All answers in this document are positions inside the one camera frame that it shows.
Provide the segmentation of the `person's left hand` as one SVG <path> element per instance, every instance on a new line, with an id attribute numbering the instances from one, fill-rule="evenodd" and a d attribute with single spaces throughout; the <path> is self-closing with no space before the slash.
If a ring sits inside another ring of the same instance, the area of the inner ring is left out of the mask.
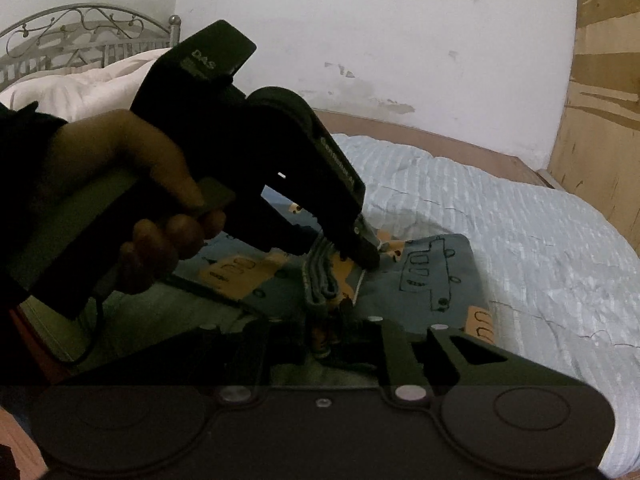
<path id="1" fill-rule="evenodd" d="M 177 145 L 129 110 L 58 129 L 52 148 L 65 245 L 100 240 L 137 269 L 172 268 L 220 233 L 226 215 L 208 206 Z"/>

